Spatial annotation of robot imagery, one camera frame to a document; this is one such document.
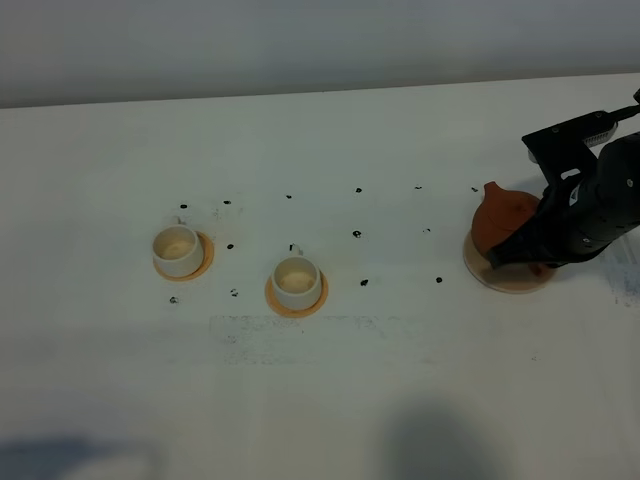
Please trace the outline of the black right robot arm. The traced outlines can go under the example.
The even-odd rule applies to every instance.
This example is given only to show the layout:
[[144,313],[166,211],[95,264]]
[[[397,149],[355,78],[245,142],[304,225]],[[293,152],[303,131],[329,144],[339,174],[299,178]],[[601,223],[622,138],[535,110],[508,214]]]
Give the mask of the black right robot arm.
[[595,170],[549,185],[534,216],[488,260],[495,269],[541,263],[552,268],[587,262],[639,226],[639,135],[621,137],[600,151]]

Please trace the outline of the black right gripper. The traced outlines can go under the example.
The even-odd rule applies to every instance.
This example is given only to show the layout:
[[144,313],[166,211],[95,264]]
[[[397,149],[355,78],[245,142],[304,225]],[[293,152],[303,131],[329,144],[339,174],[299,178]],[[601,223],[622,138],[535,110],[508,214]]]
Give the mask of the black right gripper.
[[639,137],[606,144],[595,170],[543,193],[541,210],[488,251],[492,268],[589,261],[639,226]]

